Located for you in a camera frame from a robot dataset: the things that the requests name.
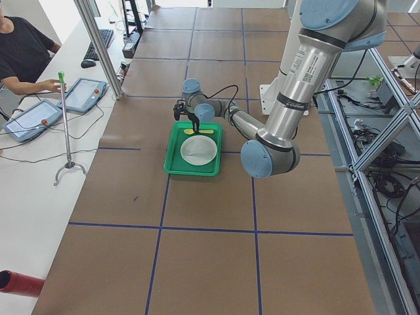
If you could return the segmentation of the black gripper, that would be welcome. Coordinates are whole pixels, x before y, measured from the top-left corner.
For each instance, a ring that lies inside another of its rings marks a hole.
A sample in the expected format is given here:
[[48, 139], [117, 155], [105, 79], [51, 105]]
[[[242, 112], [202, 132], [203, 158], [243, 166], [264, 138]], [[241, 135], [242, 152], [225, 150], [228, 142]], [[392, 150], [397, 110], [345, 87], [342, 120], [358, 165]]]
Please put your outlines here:
[[193, 126], [193, 131], [194, 132], [199, 132], [200, 131], [200, 121], [198, 119], [198, 117], [195, 115], [194, 112], [189, 112], [186, 108], [185, 105], [181, 104], [178, 106], [178, 116], [186, 116], [191, 122], [192, 122], [192, 126]]

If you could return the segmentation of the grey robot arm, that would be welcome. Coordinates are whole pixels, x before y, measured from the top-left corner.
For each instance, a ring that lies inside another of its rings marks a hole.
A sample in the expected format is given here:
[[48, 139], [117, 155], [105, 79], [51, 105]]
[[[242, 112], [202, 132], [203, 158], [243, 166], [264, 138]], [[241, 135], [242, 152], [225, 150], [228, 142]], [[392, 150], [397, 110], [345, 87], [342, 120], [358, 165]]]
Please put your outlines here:
[[248, 141], [241, 163], [254, 178], [288, 173], [300, 160], [293, 141], [298, 124], [324, 84], [337, 56], [380, 45], [386, 34], [388, 1], [301, 1], [294, 21], [301, 27], [289, 34], [299, 40], [293, 61], [278, 89], [266, 123], [261, 123], [231, 101], [205, 96], [197, 79], [183, 83], [174, 118], [186, 115], [198, 131], [200, 122], [223, 117]]

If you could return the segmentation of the person's hand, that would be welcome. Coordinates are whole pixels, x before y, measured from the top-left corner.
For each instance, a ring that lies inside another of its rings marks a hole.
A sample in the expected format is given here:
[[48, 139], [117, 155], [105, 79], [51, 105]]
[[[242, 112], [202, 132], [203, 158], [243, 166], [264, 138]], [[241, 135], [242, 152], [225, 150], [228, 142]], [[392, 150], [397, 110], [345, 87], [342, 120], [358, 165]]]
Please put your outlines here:
[[47, 79], [42, 82], [43, 90], [50, 91], [52, 93], [66, 92], [67, 84], [61, 84], [58, 79]]

